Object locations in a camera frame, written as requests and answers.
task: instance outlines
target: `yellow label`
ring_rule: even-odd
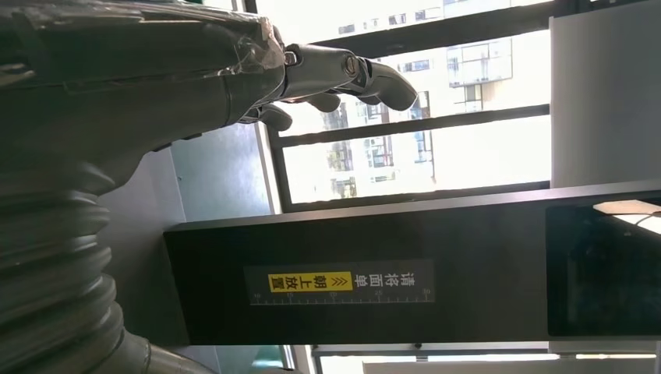
[[[269,274],[268,281],[270,291],[273,293],[353,291],[350,271]]]

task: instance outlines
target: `black frame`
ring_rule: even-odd
[[[489,41],[502,37],[513,37],[549,29],[549,19],[554,16],[567,16],[580,12],[589,12],[615,5],[624,5],[644,0],[552,0],[534,5],[499,9],[449,19],[439,19],[426,23],[412,24],[390,30],[381,30],[367,34],[339,37],[320,41],[315,45],[344,48],[367,58],[380,58],[413,51],[450,47],[480,41]],[[245,0],[247,12],[257,12],[256,0]],[[524,183],[520,185],[502,185],[478,189],[440,190],[424,193],[407,193],[389,196],[356,197],[334,199],[315,203],[293,203],[285,165],[284,148],[314,143],[330,143],[342,140],[389,136],[403,132],[417,132],[442,129],[455,126],[484,124],[516,118],[527,118],[550,113],[550,105],[503,109],[498,111],[477,111],[437,118],[425,118],[414,121],[387,123],[336,129],[332,131],[310,133],[299,136],[280,136],[277,131],[268,128],[271,156],[273,157],[277,189],[284,213],[367,206],[385,203],[401,203],[412,200],[443,199],[448,197],[474,196],[500,192],[517,192],[530,189],[548,189],[550,183]]]
[[[379,350],[379,351],[320,351],[319,346],[313,346],[311,356],[316,374],[324,374],[322,357],[333,356],[415,356],[416,362],[428,362],[429,356],[466,356],[466,355],[544,355],[548,349],[475,349],[475,350],[423,350],[424,344],[412,344],[409,350]]]

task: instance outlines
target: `warning sticker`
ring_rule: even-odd
[[[250,305],[434,302],[428,259],[244,268]]]
[[[269,274],[271,292],[353,291],[351,272]]]

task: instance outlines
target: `gray wall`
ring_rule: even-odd
[[[255,125],[172,145],[188,222],[271,214]]]
[[[553,187],[661,175],[661,2],[553,19]]]
[[[270,214],[262,166],[255,127],[231,126],[149,153],[126,185],[101,197],[111,211],[111,223],[99,234],[113,250],[105,272],[117,283],[127,330],[216,372],[253,369],[262,346],[187,345],[162,233],[186,222],[186,215],[201,221]]]
[[[117,283],[117,301],[132,333],[159,345],[188,343],[164,228],[185,221],[169,150],[145,156],[129,182],[105,196],[111,223],[99,234],[112,247],[106,273]]]

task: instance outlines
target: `flexible duct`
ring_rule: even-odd
[[[124,330],[115,282],[101,273],[111,251],[96,240],[108,211],[90,193],[114,184],[90,165],[66,168],[81,189],[15,188],[44,171],[0,179],[0,372],[212,373]]]

